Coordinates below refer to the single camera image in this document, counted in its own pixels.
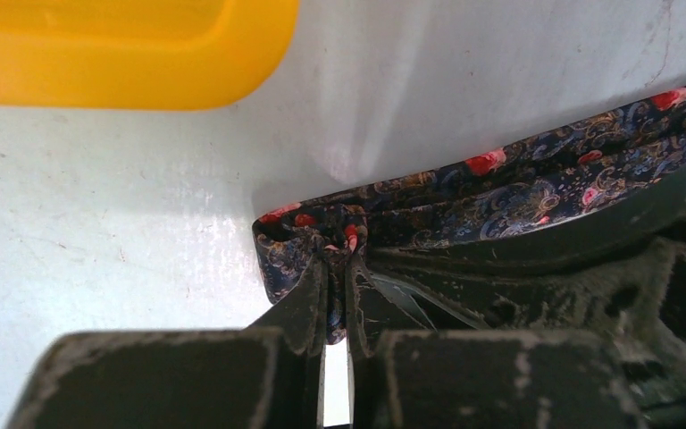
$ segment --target yellow plastic bin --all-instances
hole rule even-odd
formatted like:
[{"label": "yellow plastic bin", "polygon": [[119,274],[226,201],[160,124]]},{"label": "yellow plastic bin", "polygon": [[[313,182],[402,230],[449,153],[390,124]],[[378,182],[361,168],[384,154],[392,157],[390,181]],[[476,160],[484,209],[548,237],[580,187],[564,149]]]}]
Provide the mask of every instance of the yellow plastic bin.
[{"label": "yellow plastic bin", "polygon": [[204,109],[256,89],[299,0],[0,0],[0,104]]}]

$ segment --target white wall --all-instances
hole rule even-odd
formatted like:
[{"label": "white wall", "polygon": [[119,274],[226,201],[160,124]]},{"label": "white wall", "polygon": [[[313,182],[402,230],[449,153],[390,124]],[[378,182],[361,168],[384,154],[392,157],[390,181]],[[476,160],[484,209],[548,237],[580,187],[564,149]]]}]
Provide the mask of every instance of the white wall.
[{"label": "white wall", "polygon": [[[0,107],[0,426],[65,332],[262,314],[268,209],[686,84],[686,1],[302,3],[280,68],[230,107]],[[328,365],[329,425],[348,412]]]}]

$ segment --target paisley fabric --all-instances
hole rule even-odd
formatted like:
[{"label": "paisley fabric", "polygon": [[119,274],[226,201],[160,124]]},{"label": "paisley fabric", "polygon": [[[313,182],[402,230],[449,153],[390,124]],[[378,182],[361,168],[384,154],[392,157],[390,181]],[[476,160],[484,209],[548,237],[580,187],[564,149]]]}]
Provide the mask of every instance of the paisley fabric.
[{"label": "paisley fabric", "polygon": [[686,164],[686,88],[463,162],[272,211],[253,224],[272,303],[313,254],[330,267],[328,343],[345,338],[343,269],[368,248],[450,248],[534,231],[628,198]]}]

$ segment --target scratch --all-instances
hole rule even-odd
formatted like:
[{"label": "scratch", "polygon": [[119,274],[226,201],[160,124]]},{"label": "scratch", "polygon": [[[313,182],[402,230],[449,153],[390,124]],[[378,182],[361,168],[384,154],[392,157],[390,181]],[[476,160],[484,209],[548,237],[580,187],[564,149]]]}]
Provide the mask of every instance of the scratch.
[{"label": "scratch", "polygon": [[53,241],[53,240],[49,240],[49,239],[43,239],[43,238],[40,238],[40,237],[34,237],[34,236],[32,236],[32,235],[19,234],[19,235],[17,236],[17,239],[20,241],[20,243],[23,243],[23,244],[25,244],[25,245],[27,245],[27,244],[26,244],[23,240],[34,240],[34,241],[39,241],[39,242],[42,242],[42,243],[54,244],[54,245],[56,245],[56,246],[59,246],[60,248],[68,248],[68,249],[71,249],[71,250],[77,250],[77,251],[79,251],[79,252],[81,252],[81,253],[87,253],[87,252],[88,252],[88,249],[87,249],[87,248],[84,248],[84,247],[82,247],[82,246],[66,245],[66,244],[64,244],[64,243],[62,243],[62,242],[59,242],[59,241]]},{"label": "scratch", "polygon": [[22,243],[22,246],[28,250],[28,253],[35,259],[36,262],[38,262],[41,266],[43,266],[44,269],[48,270],[48,265],[46,265],[45,262],[43,262],[43,259],[41,259],[38,254],[36,253],[35,249],[27,243],[27,241],[23,240],[22,237],[18,237],[17,240]]},{"label": "scratch", "polygon": [[661,67],[658,69],[657,73],[651,77],[651,79],[646,83],[645,88],[649,87],[653,82],[661,76],[666,68],[666,60],[669,57],[669,44],[672,41],[672,4],[674,0],[665,0],[664,9],[666,11],[666,43],[664,47],[664,58],[661,61]]}]

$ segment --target fabric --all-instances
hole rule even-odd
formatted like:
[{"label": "fabric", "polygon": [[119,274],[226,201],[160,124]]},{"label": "fabric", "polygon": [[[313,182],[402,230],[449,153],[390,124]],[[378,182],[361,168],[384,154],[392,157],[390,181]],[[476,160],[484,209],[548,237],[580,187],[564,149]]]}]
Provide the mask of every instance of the fabric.
[{"label": "fabric", "polygon": [[345,338],[343,268],[368,248],[450,248],[599,210],[686,164],[686,87],[482,156],[274,210],[253,224],[277,303],[313,254],[330,267],[328,343]]}]

